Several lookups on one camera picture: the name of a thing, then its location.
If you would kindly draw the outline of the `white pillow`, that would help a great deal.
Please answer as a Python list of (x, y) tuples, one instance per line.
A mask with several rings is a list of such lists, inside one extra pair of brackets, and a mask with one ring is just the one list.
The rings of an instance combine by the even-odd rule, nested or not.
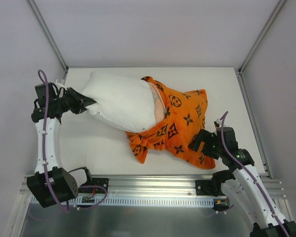
[(91, 116), (119, 130), (144, 132), (166, 117), (160, 92), (145, 80), (92, 72), (81, 94), (96, 101), (86, 107)]

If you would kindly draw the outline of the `orange black patterned pillowcase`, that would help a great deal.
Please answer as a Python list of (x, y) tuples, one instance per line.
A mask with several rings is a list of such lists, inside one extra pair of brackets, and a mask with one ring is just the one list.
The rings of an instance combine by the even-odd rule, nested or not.
[(127, 132), (129, 145), (135, 158), (144, 163), (150, 149), (167, 150), (175, 157), (201, 169), (213, 169), (213, 158), (188, 146), (198, 132), (205, 128), (205, 114), (208, 108), (206, 90), (198, 89), (180, 92), (167, 87), (150, 76), (142, 78), (161, 98), (164, 118), (151, 129), (141, 132)]

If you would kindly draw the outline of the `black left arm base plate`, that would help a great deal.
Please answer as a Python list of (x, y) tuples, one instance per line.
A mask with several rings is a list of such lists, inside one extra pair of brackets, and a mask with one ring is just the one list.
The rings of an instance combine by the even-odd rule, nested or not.
[(82, 184), (78, 190), (80, 193), (104, 194), (105, 191), (100, 187), (103, 187), (106, 191), (108, 191), (109, 178), (92, 178), (92, 180)]

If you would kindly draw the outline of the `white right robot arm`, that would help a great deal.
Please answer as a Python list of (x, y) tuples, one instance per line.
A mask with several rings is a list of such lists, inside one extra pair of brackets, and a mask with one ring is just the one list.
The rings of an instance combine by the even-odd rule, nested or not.
[(296, 237), (295, 221), (289, 221), (272, 200), (252, 156), (238, 147), (233, 128), (218, 127), (213, 133), (202, 129), (188, 147), (220, 158), (227, 166), (210, 180), (195, 181), (198, 196), (226, 196), (252, 228), (252, 237)]

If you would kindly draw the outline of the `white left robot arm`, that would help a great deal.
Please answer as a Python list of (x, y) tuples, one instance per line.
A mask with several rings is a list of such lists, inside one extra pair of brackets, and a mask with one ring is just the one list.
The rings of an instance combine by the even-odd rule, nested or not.
[(63, 168), (59, 138), (62, 115), (66, 112), (82, 114), (88, 106), (95, 104), (95, 100), (71, 87), (58, 88), (52, 82), (35, 86), (35, 91), (37, 99), (31, 118), (37, 130), (38, 153), (34, 174), (27, 177), (27, 187), (46, 208), (76, 198), (79, 190), (87, 193), (93, 188), (87, 167), (82, 168), (85, 176), (79, 178)]

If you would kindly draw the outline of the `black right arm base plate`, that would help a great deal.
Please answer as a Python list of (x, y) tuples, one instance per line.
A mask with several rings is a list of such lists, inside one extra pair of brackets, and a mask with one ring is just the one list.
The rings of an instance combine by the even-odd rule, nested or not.
[(195, 180), (195, 190), (197, 196), (224, 196), (221, 182), (212, 180)]

